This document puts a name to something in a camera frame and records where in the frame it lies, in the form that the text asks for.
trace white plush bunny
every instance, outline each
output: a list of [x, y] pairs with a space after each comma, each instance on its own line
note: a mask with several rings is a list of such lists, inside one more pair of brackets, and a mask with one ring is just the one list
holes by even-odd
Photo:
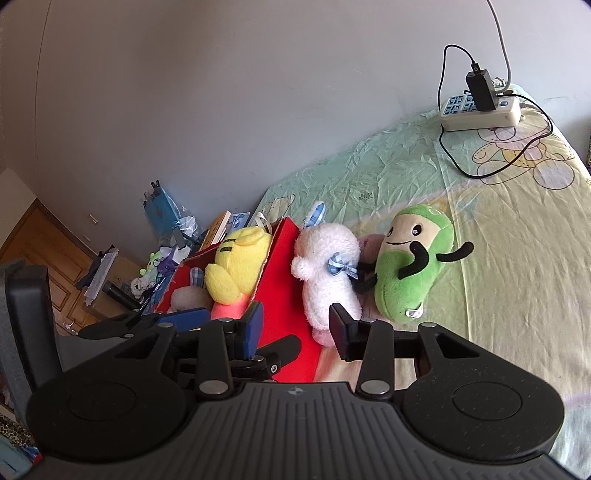
[[357, 276], [360, 248], [345, 225], [319, 224], [323, 216], [324, 204], [317, 203], [295, 241], [291, 273], [304, 281], [304, 311], [312, 325], [312, 337], [323, 346], [333, 346], [330, 305], [340, 303], [355, 320], [361, 318], [361, 305], [349, 278]]

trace green plush toy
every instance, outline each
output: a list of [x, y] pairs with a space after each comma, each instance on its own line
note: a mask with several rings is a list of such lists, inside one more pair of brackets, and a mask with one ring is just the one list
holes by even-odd
[[357, 285], [363, 293], [374, 289], [379, 312], [393, 321], [422, 312], [423, 301], [444, 263], [466, 258], [474, 250], [465, 242], [455, 252], [451, 220], [430, 205], [414, 205], [398, 212], [379, 250], [375, 274]]

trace green bedsheet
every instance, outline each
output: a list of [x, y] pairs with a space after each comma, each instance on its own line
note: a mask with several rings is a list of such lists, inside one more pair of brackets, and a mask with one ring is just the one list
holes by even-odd
[[[516, 128], [451, 132], [443, 141], [465, 170], [485, 173], [547, 129], [542, 114], [524, 109]], [[467, 179], [441, 150], [439, 133], [437, 112], [420, 115], [278, 182], [258, 210], [271, 221], [287, 215], [301, 224], [323, 200], [326, 221], [360, 237], [386, 232], [394, 214], [411, 204], [445, 211], [457, 244], [470, 240], [475, 251], [444, 270], [420, 321], [440, 323], [544, 378], [567, 412], [576, 406], [577, 415], [591, 419], [589, 172], [555, 129], [498, 177]], [[358, 365], [326, 349], [317, 380], [354, 382], [357, 373]], [[397, 365], [397, 387], [413, 379], [410, 364]], [[565, 447], [556, 458], [586, 478], [591, 440], [585, 443], [569, 424], [561, 441], [580, 445], [579, 457]]]

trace black cable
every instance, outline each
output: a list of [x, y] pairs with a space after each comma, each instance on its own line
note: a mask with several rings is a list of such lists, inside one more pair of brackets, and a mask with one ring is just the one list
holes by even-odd
[[[478, 66], [478, 64], [474, 61], [474, 58], [472, 57], [472, 55], [470, 55], [470, 53], [465, 48], [463, 48], [459, 45], [450, 44], [450, 45], [447, 45], [443, 49], [443, 65], [441, 68], [441, 80], [439, 81], [439, 88], [437, 89], [437, 109], [439, 111], [441, 111], [441, 87], [443, 86], [443, 79], [445, 77], [447, 49], [451, 48], [451, 47], [459, 48], [460, 50], [465, 52], [466, 55], [468, 55], [470, 57], [470, 60], [472, 61], [472, 68], [474, 68], [474, 65]], [[529, 142], [527, 142], [526, 145], [523, 147], [523, 149], [517, 154], [517, 156], [513, 160], [511, 160], [510, 162], [507, 162], [507, 165], [503, 165], [501, 168], [499, 168], [495, 171], [492, 171], [490, 173], [486, 173], [484, 175], [473, 175], [471, 173], [468, 173], [467, 171], [462, 170], [462, 168], [457, 164], [456, 159], [452, 157], [452, 154], [449, 153], [447, 148], [445, 148], [445, 145], [443, 145], [442, 139], [443, 139], [443, 134], [445, 133], [445, 129], [443, 128], [443, 125], [442, 125], [441, 126], [441, 134], [439, 135], [439, 144], [441, 145], [441, 148], [443, 149], [443, 151], [447, 154], [447, 156], [453, 162], [455, 167], [460, 171], [460, 173], [462, 175], [464, 175], [465, 177], [468, 177], [469, 179], [482, 180], [482, 179], [486, 179], [488, 177], [492, 177], [494, 175], [501, 173], [503, 170], [509, 168], [510, 166], [513, 165], [513, 163], [515, 163], [517, 160], [519, 160], [519, 158], [521, 158], [523, 156], [523, 154], [525, 153], [525, 150], [527, 150], [534, 142], [541, 140], [542, 138], [549, 137], [554, 132], [554, 125], [552, 124], [552, 119], [550, 118], [550, 116], [546, 112], [544, 112], [542, 107], [540, 107], [532, 99], [527, 98], [523, 95], [519, 95], [518, 93], [503, 93], [502, 95], [499, 95], [499, 98], [500, 97], [519, 97], [519, 98], [523, 98], [523, 100], [527, 100], [528, 102], [533, 103], [537, 107], [537, 109], [540, 112], [542, 112], [544, 114], [544, 116], [546, 117], [546, 119], [548, 120], [548, 126], [550, 127], [550, 130], [548, 132], [546, 132], [545, 134], [538, 135], [537, 137], [534, 137]]]
[[466, 55], [470, 57], [472, 65], [477, 65], [474, 61], [474, 57], [472, 56], [472, 54], [469, 51], [467, 51], [464, 47], [455, 45], [453, 43], [450, 43], [449, 45], [445, 46], [445, 48], [443, 49], [443, 68], [441, 69], [441, 80], [439, 81], [439, 88], [437, 89], [437, 108], [439, 110], [441, 110], [441, 86], [443, 85], [443, 77], [445, 75], [445, 64], [447, 59], [447, 50], [449, 48], [457, 48], [458, 50], [462, 50], [462, 52], [464, 52]]
[[548, 120], [548, 126], [550, 127], [550, 130], [544, 134], [541, 134], [541, 135], [538, 135], [537, 137], [532, 138], [529, 142], [527, 142], [525, 144], [525, 146], [521, 149], [521, 151], [517, 154], [517, 156], [513, 160], [511, 160], [510, 162], [507, 162], [507, 165], [503, 165], [501, 168], [499, 168], [495, 171], [492, 171], [490, 173], [486, 173], [484, 175], [473, 175], [471, 173], [468, 173], [468, 172], [462, 170], [462, 168], [457, 164], [455, 158], [452, 157], [452, 154], [449, 153], [447, 151], [447, 148], [445, 148], [445, 146], [443, 145], [443, 141], [441, 139], [443, 138], [443, 134], [445, 133], [445, 130], [442, 125], [441, 126], [441, 135], [439, 135], [439, 144], [441, 145], [441, 148], [443, 149], [443, 151], [451, 159], [453, 164], [456, 166], [456, 168], [460, 171], [460, 173], [462, 175], [464, 175], [465, 177], [468, 177], [469, 179], [482, 180], [482, 179], [486, 179], [488, 177], [492, 177], [494, 175], [501, 173], [503, 170], [506, 170], [507, 168], [512, 166], [513, 163], [515, 163], [517, 160], [519, 160], [519, 158], [521, 158], [523, 156], [523, 154], [525, 153], [525, 150], [527, 150], [534, 142], [541, 140], [542, 138], [549, 137], [554, 132], [554, 125], [552, 124], [552, 120], [551, 120], [550, 116], [546, 112], [544, 112], [542, 110], [542, 108], [537, 103], [535, 103], [533, 100], [531, 100], [523, 95], [519, 95], [517, 93], [504, 93], [503, 95], [499, 95], [499, 97], [519, 97], [519, 98], [523, 98], [523, 100], [527, 100], [528, 102], [533, 103], [538, 108], [538, 110], [544, 114], [544, 116], [546, 117], [546, 120]]

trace stuffed toy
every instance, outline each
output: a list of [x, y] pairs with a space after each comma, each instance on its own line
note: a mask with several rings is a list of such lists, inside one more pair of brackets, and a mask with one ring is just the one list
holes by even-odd
[[[372, 233], [359, 239], [359, 247], [361, 254], [359, 256], [359, 264], [357, 266], [359, 282], [363, 283], [374, 276], [375, 263], [378, 260], [379, 249], [382, 247], [384, 233]], [[371, 289], [363, 294], [358, 294], [359, 303], [361, 304], [361, 317], [376, 320], [384, 320], [389, 322], [389, 319], [382, 315], [375, 305], [374, 290]]]
[[162, 256], [163, 255], [160, 250], [154, 252], [153, 254], [150, 254], [150, 261], [148, 262], [148, 265], [146, 265], [146, 268], [139, 269], [139, 276], [143, 277], [148, 273], [152, 273], [154, 279], [156, 279], [156, 275], [158, 274], [156, 268], [158, 267], [158, 264], [160, 263]]
[[359, 242], [345, 225], [322, 223], [324, 203], [314, 206], [295, 240], [291, 274], [304, 281], [304, 311], [312, 337], [323, 346], [335, 344], [329, 330], [329, 307], [340, 303], [355, 319], [361, 305], [351, 278], [357, 278]]
[[375, 274], [356, 285], [358, 293], [374, 287], [379, 312], [394, 322], [418, 318], [423, 301], [443, 265], [466, 258], [474, 250], [465, 242], [451, 251], [454, 229], [443, 212], [415, 205], [398, 212], [380, 247]]
[[[235, 230], [218, 246], [215, 263], [205, 267], [205, 286], [213, 300], [221, 305], [240, 307], [232, 315], [248, 306], [271, 240], [271, 234], [259, 226]], [[218, 318], [218, 312], [219, 308], [214, 305], [212, 319]], [[241, 314], [231, 317], [240, 318]]]
[[170, 296], [170, 308], [168, 313], [182, 312], [205, 308], [211, 312], [213, 300], [204, 285], [203, 270], [193, 267], [189, 271], [190, 285], [179, 287]]

